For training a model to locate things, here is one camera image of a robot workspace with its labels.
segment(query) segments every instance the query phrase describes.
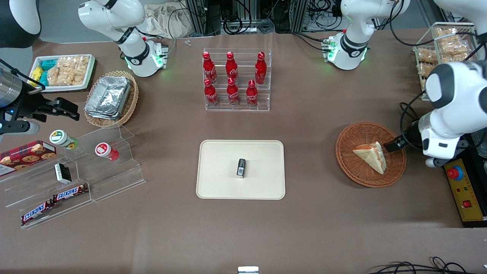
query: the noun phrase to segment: cookie box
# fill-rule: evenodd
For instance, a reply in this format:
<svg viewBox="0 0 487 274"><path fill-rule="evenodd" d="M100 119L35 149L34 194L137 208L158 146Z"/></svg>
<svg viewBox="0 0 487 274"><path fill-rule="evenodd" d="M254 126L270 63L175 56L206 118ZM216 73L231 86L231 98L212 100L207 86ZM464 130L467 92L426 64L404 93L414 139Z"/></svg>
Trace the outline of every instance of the cookie box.
<svg viewBox="0 0 487 274"><path fill-rule="evenodd" d="M3 176L56 157L56 148L41 140L37 140L3 152L0 157L0 176Z"/></svg>

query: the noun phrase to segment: snickers bar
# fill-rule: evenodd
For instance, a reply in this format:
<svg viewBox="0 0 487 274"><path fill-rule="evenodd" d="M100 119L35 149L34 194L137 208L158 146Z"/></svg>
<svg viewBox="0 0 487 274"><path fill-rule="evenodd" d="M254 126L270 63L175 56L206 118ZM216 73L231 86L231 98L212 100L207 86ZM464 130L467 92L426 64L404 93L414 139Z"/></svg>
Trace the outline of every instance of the snickers bar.
<svg viewBox="0 0 487 274"><path fill-rule="evenodd" d="M34 208L33 210L29 211L28 213L26 213L25 215L20 217L22 219L22 225L21 226L24 226L27 222L36 218L37 216L39 216L40 214L42 214L46 210L52 208L53 206L54 206L54 202L51 199L43 202L38 207Z"/></svg>
<svg viewBox="0 0 487 274"><path fill-rule="evenodd" d="M66 190L64 192L61 192L59 194L53 195L53 202L57 203L57 202L59 202L59 200L71 198L75 195L78 195L78 194L84 193L84 192L88 192L88 191L89 191L88 184L82 184L82 185L79 185L75 188L72 188L72 189Z"/></svg>

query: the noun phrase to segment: red bottle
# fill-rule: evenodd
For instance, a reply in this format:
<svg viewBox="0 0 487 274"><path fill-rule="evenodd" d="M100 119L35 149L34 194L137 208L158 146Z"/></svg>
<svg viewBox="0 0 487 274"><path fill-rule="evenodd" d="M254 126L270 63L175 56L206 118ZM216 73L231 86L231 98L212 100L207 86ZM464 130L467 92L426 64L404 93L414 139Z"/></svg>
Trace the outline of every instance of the red bottle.
<svg viewBox="0 0 487 274"><path fill-rule="evenodd" d="M205 75L210 79L211 83L216 83L216 68L215 63L210 58L210 53L208 51L203 52L203 69L205 70Z"/></svg>
<svg viewBox="0 0 487 274"><path fill-rule="evenodd" d="M216 96L215 87L211 84L210 79L205 79L205 96L208 101L208 106L216 107L218 106L218 97Z"/></svg>
<svg viewBox="0 0 487 274"><path fill-rule="evenodd" d="M239 83L239 71L235 60L233 59L233 52L229 51L226 53L226 75L228 78L233 78L235 84Z"/></svg>
<svg viewBox="0 0 487 274"><path fill-rule="evenodd" d="M255 87L255 81L254 80L248 81L247 105L249 105L251 107L257 106L257 88Z"/></svg>
<svg viewBox="0 0 487 274"><path fill-rule="evenodd" d="M267 73L267 64L265 63L265 54L263 51L257 54L257 62L255 63L255 81L258 85L264 84L265 73Z"/></svg>
<svg viewBox="0 0 487 274"><path fill-rule="evenodd" d="M228 87L226 88L226 92L228 93L228 100L230 101L230 105L232 107L238 106L240 103L239 88L235 85L234 78L228 78Z"/></svg>

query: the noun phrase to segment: wicker basket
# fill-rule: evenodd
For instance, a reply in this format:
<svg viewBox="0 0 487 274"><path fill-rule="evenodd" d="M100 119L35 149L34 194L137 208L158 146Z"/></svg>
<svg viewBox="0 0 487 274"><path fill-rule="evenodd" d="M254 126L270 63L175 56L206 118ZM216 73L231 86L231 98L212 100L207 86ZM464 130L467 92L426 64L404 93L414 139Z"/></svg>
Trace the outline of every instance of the wicker basket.
<svg viewBox="0 0 487 274"><path fill-rule="evenodd" d="M139 87L137 86L137 83L135 82L135 79L133 78L133 76L130 75L129 73L125 72L125 71L113 71L113 72L109 72L109 73L105 74L104 76L115 76L115 77L122 76L122 77L129 79L131 82L129 95L127 96L127 101L125 102L125 106L122 110L122 116L120 117L119 120L108 120L108 119L100 119L100 118L91 117L85 112L86 119L88 120L88 122L90 122L90 124L95 125L95 126L99 126L99 127L106 127L106 126L109 126L109 125L112 125L115 123L123 125L130 119L130 117L132 116L132 114L135 110L137 100L139 99ZM98 84L100 82L100 79L101 79L101 77L91 87L91 90L90 90L90 93L88 94L88 98L86 99L86 102L88 102L88 100L90 99L91 95L93 94L93 90L94 90L96 84Z"/></svg>
<svg viewBox="0 0 487 274"><path fill-rule="evenodd" d="M361 185L373 188L390 186L401 178L406 169L404 150L389 153L383 149L387 168L381 175L358 157L353 149L376 141L384 145L394 138L392 131L377 123L360 122L349 125L340 133L335 146L338 164L350 179Z"/></svg>

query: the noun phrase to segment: aluminum foil container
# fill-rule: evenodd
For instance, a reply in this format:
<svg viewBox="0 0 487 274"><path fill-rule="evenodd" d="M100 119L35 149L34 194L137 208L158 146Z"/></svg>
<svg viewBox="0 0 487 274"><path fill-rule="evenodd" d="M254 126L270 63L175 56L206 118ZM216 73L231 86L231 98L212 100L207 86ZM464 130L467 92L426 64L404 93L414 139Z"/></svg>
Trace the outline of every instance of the aluminum foil container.
<svg viewBox="0 0 487 274"><path fill-rule="evenodd" d="M130 80L125 77L102 77L86 103L85 112L95 118L119 119L129 90Z"/></svg>

